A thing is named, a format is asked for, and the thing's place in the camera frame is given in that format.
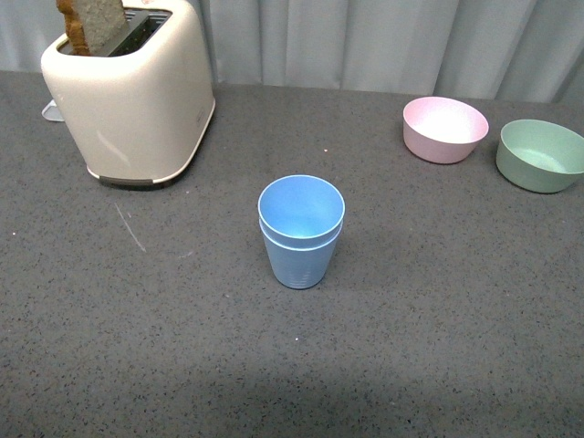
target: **white curtain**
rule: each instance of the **white curtain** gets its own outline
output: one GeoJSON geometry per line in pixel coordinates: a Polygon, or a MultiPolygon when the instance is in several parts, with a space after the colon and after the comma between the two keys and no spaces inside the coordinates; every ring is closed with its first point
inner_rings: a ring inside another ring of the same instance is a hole
{"type": "MultiPolygon", "coordinates": [[[[190,1],[218,82],[584,105],[584,0],[190,1]]],[[[0,4],[0,69],[39,71],[55,0],[0,4]]]]}

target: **cream toaster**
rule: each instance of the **cream toaster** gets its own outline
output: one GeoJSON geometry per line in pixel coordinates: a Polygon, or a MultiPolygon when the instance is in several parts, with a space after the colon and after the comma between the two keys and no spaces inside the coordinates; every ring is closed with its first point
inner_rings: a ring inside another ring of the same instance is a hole
{"type": "Polygon", "coordinates": [[[41,58],[88,171],[105,183],[171,180],[191,162],[215,100],[203,30],[186,0],[124,0],[127,29],[99,54],[64,34],[41,58]]]}

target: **green bowl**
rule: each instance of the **green bowl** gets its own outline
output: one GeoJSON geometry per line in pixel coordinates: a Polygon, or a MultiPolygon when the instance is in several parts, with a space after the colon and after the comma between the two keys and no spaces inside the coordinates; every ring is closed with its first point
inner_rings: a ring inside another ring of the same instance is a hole
{"type": "Polygon", "coordinates": [[[543,120],[511,121],[501,130],[496,167],[531,192],[560,192],[584,175],[584,138],[543,120]]]}

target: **toast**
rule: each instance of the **toast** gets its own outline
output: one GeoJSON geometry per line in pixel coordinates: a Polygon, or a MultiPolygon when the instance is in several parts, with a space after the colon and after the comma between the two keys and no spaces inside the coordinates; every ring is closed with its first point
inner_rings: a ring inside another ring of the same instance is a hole
{"type": "Polygon", "coordinates": [[[92,56],[126,26],[121,0],[57,0],[73,55],[92,56]]]}

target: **blue cup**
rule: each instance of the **blue cup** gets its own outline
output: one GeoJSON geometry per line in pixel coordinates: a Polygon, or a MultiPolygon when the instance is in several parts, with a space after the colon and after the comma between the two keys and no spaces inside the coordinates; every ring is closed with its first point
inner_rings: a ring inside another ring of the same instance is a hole
{"type": "Polygon", "coordinates": [[[316,176],[290,175],[270,183],[257,208],[278,281],[294,289],[316,285],[342,229],[345,202],[339,190],[316,176]]]}

